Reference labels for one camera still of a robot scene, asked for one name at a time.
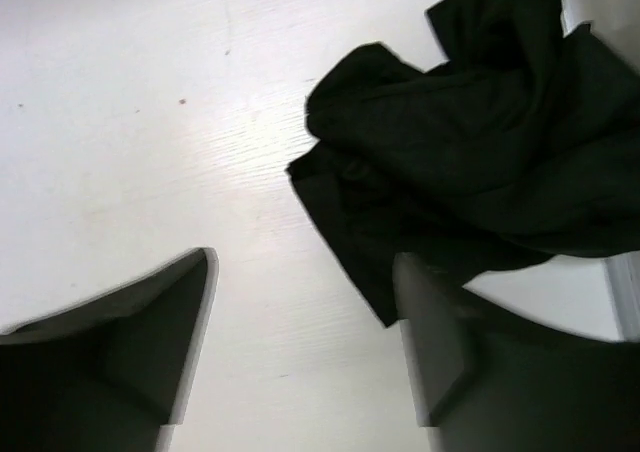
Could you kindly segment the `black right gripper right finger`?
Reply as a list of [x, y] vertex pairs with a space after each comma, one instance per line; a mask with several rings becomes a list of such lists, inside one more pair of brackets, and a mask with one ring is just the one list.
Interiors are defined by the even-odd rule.
[[529, 320], [399, 255], [394, 291], [421, 426], [443, 451], [635, 451], [639, 346]]

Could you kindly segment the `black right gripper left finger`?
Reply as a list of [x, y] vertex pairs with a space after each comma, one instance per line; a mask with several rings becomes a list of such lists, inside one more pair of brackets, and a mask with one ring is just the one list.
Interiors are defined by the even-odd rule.
[[211, 248], [1, 338], [5, 451], [164, 451], [215, 297]]

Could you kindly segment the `black pleated skirt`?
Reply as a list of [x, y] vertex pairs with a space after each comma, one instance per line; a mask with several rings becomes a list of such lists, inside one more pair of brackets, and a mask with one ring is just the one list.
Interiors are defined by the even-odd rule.
[[418, 255], [457, 285], [557, 255], [639, 247], [639, 75], [562, 0], [442, 0], [445, 61], [380, 43], [345, 56], [305, 105], [291, 185], [385, 326], [392, 267]]

